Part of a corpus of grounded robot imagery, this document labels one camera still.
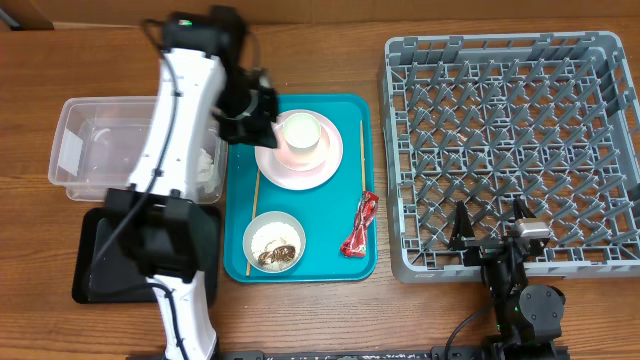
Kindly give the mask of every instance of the blue tray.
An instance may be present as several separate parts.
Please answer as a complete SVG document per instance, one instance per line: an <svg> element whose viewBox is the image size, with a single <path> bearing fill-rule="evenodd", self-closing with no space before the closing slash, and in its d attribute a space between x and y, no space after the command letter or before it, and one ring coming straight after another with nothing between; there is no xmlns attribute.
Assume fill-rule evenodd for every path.
<svg viewBox="0 0 640 360"><path fill-rule="evenodd" d="M231 146L227 170L224 267L233 279L243 283L362 280L371 275L378 261L376 221L369 226L367 255L363 259L345 258L340 253L340 245L352 231L353 218L362 195L361 120L367 190L374 191L369 107L362 98L349 94L282 95L279 100L281 112L305 109L331 120L344 143L342 162L329 181L305 191L282 189L261 176L256 215L274 210L291 214L304 228L307 245L300 261L290 270L268 274L252 268L247 277L242 237L251 222L258 165L252 146Z"/></svg>

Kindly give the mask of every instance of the chopsticks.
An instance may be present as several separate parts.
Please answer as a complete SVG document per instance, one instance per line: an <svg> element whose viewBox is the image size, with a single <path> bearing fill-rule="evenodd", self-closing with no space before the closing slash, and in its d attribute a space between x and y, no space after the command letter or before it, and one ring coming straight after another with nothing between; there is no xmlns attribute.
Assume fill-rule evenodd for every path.
<svg viewBox="0 0 640 360"><path fill-rule="evenodd" d="M253 213L251 213L251 220L256 218L256 209L258 208L258 192L260 190L260 169L258 169L258 175L256 175L256 192L253 194ZM247 277L251 275L251 263L247 260Z"/></svg>
<svg viewBox="0 0 640 360"><path fill-rule="evenodd" d="M367 191L367 183L364 173L364 130L362 129L362 121L360 121L360 158L362 160L362 191Z"/></svg>

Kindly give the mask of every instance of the red candy wrapper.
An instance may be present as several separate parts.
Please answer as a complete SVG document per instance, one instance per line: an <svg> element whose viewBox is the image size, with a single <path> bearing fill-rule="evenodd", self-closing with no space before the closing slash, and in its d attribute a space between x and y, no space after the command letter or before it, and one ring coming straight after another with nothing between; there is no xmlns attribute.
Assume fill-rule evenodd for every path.
<svg viewBox="0 0 640 360"><path fill-rule="evenodd" d="M358 203L358 212L353 221L353 232L340 246L340 252L346 257L364 257L367 254L367 228L376 216L378 196L364 191Z"/></svg>

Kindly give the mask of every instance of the pink plate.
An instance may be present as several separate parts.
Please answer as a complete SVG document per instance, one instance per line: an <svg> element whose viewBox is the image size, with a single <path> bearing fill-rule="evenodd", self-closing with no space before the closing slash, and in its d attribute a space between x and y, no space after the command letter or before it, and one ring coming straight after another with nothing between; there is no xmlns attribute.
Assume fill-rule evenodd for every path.
<svg viewBox="0 0 640 360"><path fill-rule="evenodd" d="M273 150L276 159L286 168L296 171L311 170L322 164L324 159L327 158L327 153L331 146L331 139L324 129L324 126L320 125L320 127L322 128L322 134L320 135L318 145L307 154L296 154L289 150L289 145L287 145L287 142L284 140L282 133L283 126L277 126L273 130L278 139L278 148Z"/></svg>
<svg viewBox="0 0 640 360"><path fill-rule="evenodd" d="M329 136L329 149L326 151L325 161L307 171L292 170L284 166L276 159L272 149L256 147L256 162L262 174L272 183L289 190L307 190L322 185L335 174L342 161L342 137L333 123L326 117L308 110L290 110L278 116L278 121L273 124L274 131L284 119L289 116L306 112L316 117L322 126L323 133Z"/></svg>

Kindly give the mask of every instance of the gray dish rack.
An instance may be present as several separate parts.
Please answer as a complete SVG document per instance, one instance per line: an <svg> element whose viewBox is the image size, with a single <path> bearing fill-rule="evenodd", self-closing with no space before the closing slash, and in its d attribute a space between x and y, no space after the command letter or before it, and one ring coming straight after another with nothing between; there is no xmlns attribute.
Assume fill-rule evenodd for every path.
<svg viewBox="0 0 640 360"><path fill-rule="evenodd" d="M455 202L483 238L517 197L552 230L529 275L640 275L640 108L615 34L392 38L381 78L396 278L480 280L447 248Z"/></svg>

